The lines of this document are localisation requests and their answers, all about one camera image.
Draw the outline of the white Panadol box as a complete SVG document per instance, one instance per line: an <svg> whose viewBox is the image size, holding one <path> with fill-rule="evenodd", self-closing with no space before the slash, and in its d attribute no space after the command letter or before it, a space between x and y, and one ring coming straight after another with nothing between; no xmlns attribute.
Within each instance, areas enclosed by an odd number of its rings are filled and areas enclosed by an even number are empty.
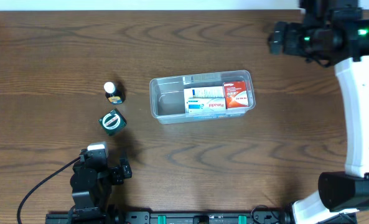
<svg viewBox="0 0 369 224"><path fill-rule="evenodd" d="M224 98L190 98L185 105L187 113L211 113L227 108Z"/></svg>

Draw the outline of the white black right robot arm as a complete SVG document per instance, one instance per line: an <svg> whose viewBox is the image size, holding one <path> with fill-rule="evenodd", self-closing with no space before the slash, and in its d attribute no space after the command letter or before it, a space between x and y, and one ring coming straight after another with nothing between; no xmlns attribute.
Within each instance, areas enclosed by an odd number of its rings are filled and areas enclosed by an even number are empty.
<svg viewBox="0 0 369 224"><path fill-rule="evenodd" d="M277 22L272 54L334 67L343 98L347 158L342 172L324 172L312 195L279 214L279 223L356 223L369 210L369 19L357 1L301 0L300 23Z"/></svg>

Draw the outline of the clear plastic container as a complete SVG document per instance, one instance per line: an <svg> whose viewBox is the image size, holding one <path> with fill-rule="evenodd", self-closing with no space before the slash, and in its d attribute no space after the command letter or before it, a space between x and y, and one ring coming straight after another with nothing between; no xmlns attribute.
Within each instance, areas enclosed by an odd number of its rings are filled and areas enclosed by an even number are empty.
<svg viewBox="0 0 369 224"><path fill-rule="evenodd" d="M211 113L187 113L184 89L222 86L225 82L246 83L249 106L232 108ZM256 106L251 75L246 70L234 70L214 73L181 75L176 77L155 78L150 82L151 114L162 124L203 121L209 119L243 116Z"/></svg>

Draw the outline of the red white medicine box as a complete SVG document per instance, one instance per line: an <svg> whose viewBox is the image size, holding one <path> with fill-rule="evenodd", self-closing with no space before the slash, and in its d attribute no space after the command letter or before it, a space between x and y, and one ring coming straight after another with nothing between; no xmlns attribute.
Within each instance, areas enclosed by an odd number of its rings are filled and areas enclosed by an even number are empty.
<svg viewBox="0 0 369 224"><path fill-rule="evenodd" d="M223 84L223 89L228 109L249 106L248 93L246 83L244 81L225 82Z"/></svg>

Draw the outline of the blue white medicine box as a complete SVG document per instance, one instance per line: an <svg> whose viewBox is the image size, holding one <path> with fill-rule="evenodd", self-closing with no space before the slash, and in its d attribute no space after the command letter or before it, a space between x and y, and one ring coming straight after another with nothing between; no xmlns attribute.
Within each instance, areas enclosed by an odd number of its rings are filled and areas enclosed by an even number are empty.
<svg viewBox="0 0 369 224"><path fill-rule="evenodd" d="M222 86L208 86L184 89L184 100L190 98L224 98Z"/></svg>

